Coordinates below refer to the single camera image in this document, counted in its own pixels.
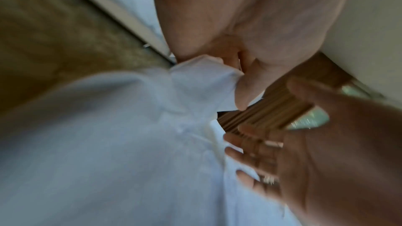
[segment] brown wood surface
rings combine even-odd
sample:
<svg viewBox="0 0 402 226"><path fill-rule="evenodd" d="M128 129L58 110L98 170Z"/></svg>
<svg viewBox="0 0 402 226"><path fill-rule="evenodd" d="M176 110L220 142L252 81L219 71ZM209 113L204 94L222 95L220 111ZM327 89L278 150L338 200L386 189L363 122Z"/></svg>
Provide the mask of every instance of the brown wood surface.
<svg viewBox="0 0 402 226"><path fill-rule="evenodd" d="M219 124L226 132L237 132L241 123L268 128L283 128L290 124L312 108L287 90L286 81L291 76L316 80L335 88L352 80L352 76L319 52L269 86L263 99L246 111L220 114Z"/></svg>

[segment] pinky finger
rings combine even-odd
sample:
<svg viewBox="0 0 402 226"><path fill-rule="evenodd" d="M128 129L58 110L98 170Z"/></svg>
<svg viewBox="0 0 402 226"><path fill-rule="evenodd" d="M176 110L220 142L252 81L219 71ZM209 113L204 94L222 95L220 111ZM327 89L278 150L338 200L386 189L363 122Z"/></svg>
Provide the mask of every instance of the pinky finger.
<svg viewBox="0 0 402 226"><path fill-rule="evenodd" d="M241 170L238 170L236 174L237 178L245 187L252 189L254 192L266 198L274 199L280 203L283 203L281 188L279 187L279 185L265 184L254 179Z"/></svg>

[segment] hand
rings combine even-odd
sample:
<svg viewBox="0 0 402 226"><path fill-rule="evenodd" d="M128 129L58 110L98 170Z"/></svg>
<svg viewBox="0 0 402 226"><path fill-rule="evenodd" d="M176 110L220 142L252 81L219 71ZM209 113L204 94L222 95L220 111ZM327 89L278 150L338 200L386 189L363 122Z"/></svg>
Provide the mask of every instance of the hand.
<svg viewBox="0 0 402 226"><path fill-rule="evenodd" d="M345 0L155 0L178 61L220 57L245 76L236 105L245 110L266 87L322 45Z"/></svg>
<svg viewBox="0 0 402 226"><path fill-rule="evenodd" d="M265 184L244 172L239 180L322 226L401 225L402 113L305 81L293 79L288 88L324 109L330 121L311 130L239 126L249 138L225 134L244 151L228 147L228 156L278 182Z"/></svg>

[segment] beige wall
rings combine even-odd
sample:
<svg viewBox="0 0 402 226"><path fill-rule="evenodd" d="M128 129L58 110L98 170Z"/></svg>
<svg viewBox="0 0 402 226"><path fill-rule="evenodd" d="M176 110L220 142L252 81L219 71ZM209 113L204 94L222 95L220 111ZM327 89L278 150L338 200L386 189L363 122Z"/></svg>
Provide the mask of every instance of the beige wall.
<svg viewBox="0 0 402 226"><path fill-rule="evenodd" d="M402 102L402 0L348 0L322 50L370 88Z"/></svg>

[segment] white wall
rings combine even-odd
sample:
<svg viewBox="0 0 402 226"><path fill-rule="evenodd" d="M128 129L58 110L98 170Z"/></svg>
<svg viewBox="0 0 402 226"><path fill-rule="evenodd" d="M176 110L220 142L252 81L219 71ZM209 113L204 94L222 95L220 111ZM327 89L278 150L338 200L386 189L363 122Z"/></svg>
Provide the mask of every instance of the white wall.
<svg viewBox="0 0 402 226"><path fill-rule="evenodd" d="M348 0L322 51L370 88L402 102L402 0Z"/></svg>

